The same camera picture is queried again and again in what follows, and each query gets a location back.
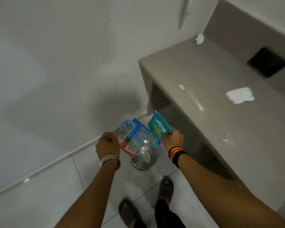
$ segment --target black pants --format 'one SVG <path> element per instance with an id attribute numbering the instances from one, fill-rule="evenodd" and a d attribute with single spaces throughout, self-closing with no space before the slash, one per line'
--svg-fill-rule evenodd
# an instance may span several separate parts
<path id="1" fill-rule="evenodd" d="M 158 228 L 186 228 L 180 218 L 169 210 L 167 203 L 161 199 L 155 206 L 155 220 Z M 134 228 L 146 228 L 147 226 L 142 220 L 137 220 Z"/>

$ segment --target watch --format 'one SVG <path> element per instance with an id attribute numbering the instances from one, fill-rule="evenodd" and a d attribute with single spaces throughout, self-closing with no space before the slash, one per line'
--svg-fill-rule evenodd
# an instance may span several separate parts
<path id="1" fill-rule="evenodd" d="M 110 154 L 110 155 L 104 156 L 100 160 L 100 165 L 102 166 L 104 164 L 104 162 L 109 160 L 109 159 L 116 159 L 118 161 L 118 166 L 117 166 L 117 169 L 116 169 L 116 170 L 118 170 L 120 168 L 120 160 L 119 160 L 119 157 L 117 155 Z"/>

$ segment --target sandal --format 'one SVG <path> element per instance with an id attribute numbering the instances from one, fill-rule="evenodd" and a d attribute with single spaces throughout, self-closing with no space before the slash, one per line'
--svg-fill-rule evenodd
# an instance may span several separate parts
<path id="1" fill-rule="evenodd" d="M 124 205 L 127 205 L 127 210 L 124 213 L 121 213 L 122 211 L 122 207 L 124 207 Z M 122 219 L 122 221 L 125 223 L 125 225 L 127 227 L 130 226 L 131 222 L 135 219 L 136 221 L 138 219 L 141 219 L 141 216 L 138 212 L 138 210 L 134 207 L 133 203 L 129 200 L 129 199 L 124 199 L 120 202 L 119 206 L 118 206 L 118 212 L 119 215 Z"/>
<path id="2" fill-rule="evenodd" d="M 157 200 L 160 200 L 161 196 L 165 196 L 169 200 L 169 202 L 171 202 L 173 191 L 174 185 L 171 178 L 169 178 L 168 176 L 164 176 L 160 183 L 160 191 L 158 193 Z"/>

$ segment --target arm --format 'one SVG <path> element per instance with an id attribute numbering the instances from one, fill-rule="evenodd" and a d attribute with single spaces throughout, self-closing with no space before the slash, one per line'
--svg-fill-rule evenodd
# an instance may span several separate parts
<path id="1" fill-rule="evenodd" d="M 170 136 L 165 135 L 163 144 L 167 151 L 174 146 L 183 147 L 183 135 L 174 128 Z M 177 164 L 220 228 L 285 227 L 285 221 L 278 213 L 234 181 L 214 174 L 186 154 L 179 157 Z"/>
<path id="2" fill-rule="evenodd" d="M 109 134 L 104 133 L 96 144 L 99 159 L 110 154 L 117 156 L 120 154 L 117 138 L 113 137 L 110 142 L 107 139 Z M 55 228 L 101 227 L 117 165 L 118 161 L 114 159 L 107 160 L 102 165 L 89 187 L 69 208 Z"/>

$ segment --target blue wrapper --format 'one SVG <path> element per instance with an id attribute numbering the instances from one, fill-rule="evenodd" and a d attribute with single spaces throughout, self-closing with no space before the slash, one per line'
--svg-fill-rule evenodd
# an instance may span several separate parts
<path id="1" fill-rule="evenodd" d="M 163 139 L 163 134 L 165 132 L 171 132 L 172 127 L 167 123 L 167 121 L 163 118 L 163 116 L 155 111 L 153 117 L 148 122 L 148 126 L 150 128 L 150 132 L 153 135 L 154 146 L 158 147 L 160 145 L 161 140 Z"/>

